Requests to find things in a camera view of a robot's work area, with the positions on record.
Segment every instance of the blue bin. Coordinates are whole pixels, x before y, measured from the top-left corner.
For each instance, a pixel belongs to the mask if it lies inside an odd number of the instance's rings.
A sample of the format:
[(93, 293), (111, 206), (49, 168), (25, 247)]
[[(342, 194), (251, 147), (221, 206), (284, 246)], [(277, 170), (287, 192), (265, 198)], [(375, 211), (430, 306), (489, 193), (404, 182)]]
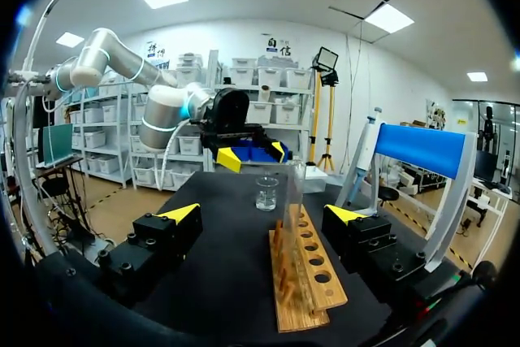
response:
[(73, 102), (81, 102), (81, 94), (83, 91), (79, 91), (77, 93), (73, 93), (71, 96), (71, 103)]
[[(283, 142), (280, 142), (282, 149), (284, 150), (283, 163), (288, 161), (289, 149)], [(263, 162), (263, 163), (279, 163), (274, 160), (263, 148), (257, 146), (251, 146), (251, 161), (252, 162)]]
[(93, 98), (99, 95), (99, 89), (95, 87), (87, 87), (84, 89), (84, 97), (85, 98)]
[(251, 160), (251, 144), (252, 141), (239, 140), (231, 149), (242, 162), (247, 162)]

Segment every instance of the glass beaker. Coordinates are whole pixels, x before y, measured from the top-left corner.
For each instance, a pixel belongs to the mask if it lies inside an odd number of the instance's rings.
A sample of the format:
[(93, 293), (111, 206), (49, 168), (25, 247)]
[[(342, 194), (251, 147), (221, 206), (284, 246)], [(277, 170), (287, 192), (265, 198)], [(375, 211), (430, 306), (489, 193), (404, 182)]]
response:
[(271, 176), (262, 176), (256, 179), (258, 192), (256, 197), (257, 209), (271, 211), (276, 208), (276, 186), (278, 180)]

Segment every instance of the tripod stand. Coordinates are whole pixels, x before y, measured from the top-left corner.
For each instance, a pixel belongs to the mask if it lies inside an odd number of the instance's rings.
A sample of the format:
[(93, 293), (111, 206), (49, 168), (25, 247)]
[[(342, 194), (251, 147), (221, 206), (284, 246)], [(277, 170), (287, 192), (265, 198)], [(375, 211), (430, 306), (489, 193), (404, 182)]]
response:
[(327, 166), (330, 165), (331, 170), (334, 171), (334, 163), (332, 162), (331, 156), (331, 140), (332, 140), (332, 122), (334, 121), (334, 83), (330, 83), (330, 93), (329, 93), (329, 107), (328, 107), (328, 129), (327, 129), (327, 137), (325, 137), (325, 141), (327, 142), (327, 147), (325, 149), (325, 153), (322, 154), (322, 158), (318, 162), (318, 167), (324, 164), (323, 169), (326, 171)]
[(316, 151), (316, 132), (318, 131), (318, 115), (319, 115), (319, 93), (322, 87), (322, 73), (320, 71), (316, 71), (316, 86), (315, 86), (315, 95), (314, 95), (314, 118), (312, 123), (312, 133), (310, 135), (310, 152), (309, 152), (309, 161), (307, 162), (307, 166), (315, 166), (314, 163), (314, 152)]

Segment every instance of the wooden floor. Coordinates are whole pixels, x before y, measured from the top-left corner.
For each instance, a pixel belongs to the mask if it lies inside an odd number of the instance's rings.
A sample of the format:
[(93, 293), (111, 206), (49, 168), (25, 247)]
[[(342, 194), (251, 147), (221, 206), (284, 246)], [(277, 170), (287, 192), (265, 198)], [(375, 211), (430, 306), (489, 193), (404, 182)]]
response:
[[(81, 175), (75, 175), (76, 183), (80, 186), (80, 191), (83, 194)], [(134, 190), (131, 185), (126, 189), (121, 189), (120, 184), (93, 177), (84, 178), (84, 189), (86, 190), (88, 216), (94, 230), (104, 233), (116, 243), (123, 241), (126, 235), (132, 231), (132, 221), (134, 219), (146, 212), (156, 212), (173, 195), (172, 192), (159, 192), (158, 190), (147, 188)], [(416, 198), (430, 207), (436, 208), (441, 194), (442, 190), (435, 190), (419, 194)], [(399, 199), (394, 204), (422, 226), (426, 228), (430, 226), (427, 215), (406, 200)], [(424, 236), (424, 231), (402, 213), (388, 205), (385, 205), (384, 208), (393, 213), (416, 234)], [(510, 202), (496, 238), (484, 257), (484, 259), (492, 261), (499, 268), (505, 260), (518, 228), (519, 216), (520, 206)], [(476, 225), (479, 219), (476, 211), (466, 208), (463, 219), (465, 218), (470, 218), (474, 221), (466, 233), (468, 237), (456, 235), (453, 238), (451, 247), (470, 265), (474, 266), (479, 251), (483, 248), (484, 242), (492, 229), (496, 216), (493, 213), (487, 213), (481, 228), (478, 228)], [(453, 254), (448, 252), (448, 257), (461, 269), (469, 270), (466, 264), (453, 256)]]
[(132, 184), (121, 189), (121, 184), (98, 178), (84, 178), (75, 174), (80, 194), (86, 193), (90, 223), (97, 233), (103, 233), (115, 243), (124, 241), (132, 232), (132, 221), (144, 213), (155, 213), (173, 195), (173, 192), (139, 187)]
[[(437, 209), (440, 198), (442, 196), (442, 189), (433, 190), (427, 193), (418, 194), (415, 196), (420, 202)], [(415, 205), (405, 199), (398, 199), (394, 202), (394, 205), (398, 206), (400, 210), (404, 211), (407, 215), (415, 219), (423, 227), (428, 229), (430, 227), (430, 220), (428, 215), (419, 210)], [(404, 225), (413, 230), (416, 234), (421, 237), (425, 236), (425, 232), (410, 219), (405, 217), (403, 213), (395, 210), (394, 208), (385, 205), (384, 209), (394, 214)], [(475, 265), (475, 261), (479, 256), (480, 250), (483, 248), (486, 240), (488, 239), (493, 224), (496, 221), (496, 215), (491, 212), (487, 213), (486, 219), (482, 222), (482, 227), (477, 227), (479, 221), (479, 214), (470, 208), (466, 208), (462, 220), (469, 218), (472, 220), (470, 228), (466, 232), (466, 236), (461, 234), (455, 235), (452, 240), (451, 248), (458, 253), (464, 260), (466, 260), (471, 266)], [(518, 229), (518, 221), (520, 219), (520, 206), (515, 202), (509, 202), (508, 208), (505, 212), (504, 218), (498, 232), (496, 233), (495, 240), (492, 242), (489, 250), (484, 256), (483, 260), (489, 260), (500, 268), (503, 264), (505, 257), (509, 251), (509, 247), (513, 242), (514, 234)], [(464, 270), (469, 270), (465, 263), (461, 262), (456, 256), (448, 252), (448, 258), (454, 262), (458, 267)]]

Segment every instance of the sign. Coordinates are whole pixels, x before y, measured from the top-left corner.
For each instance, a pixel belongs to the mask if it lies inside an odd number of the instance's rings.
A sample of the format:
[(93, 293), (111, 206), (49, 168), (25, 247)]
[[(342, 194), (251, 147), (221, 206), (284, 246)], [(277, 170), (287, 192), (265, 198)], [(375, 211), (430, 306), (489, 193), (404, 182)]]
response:
[(143, 57), (159, 69), (169, 69), (170, 59), (166, 49), (156, 41), (147, 41), (143, 49)]
[(271, 36), (267, 38), (266, 52), (277, 53), (281, 57), (291, 57), (292, 48), (289, 40), (280, 40)]

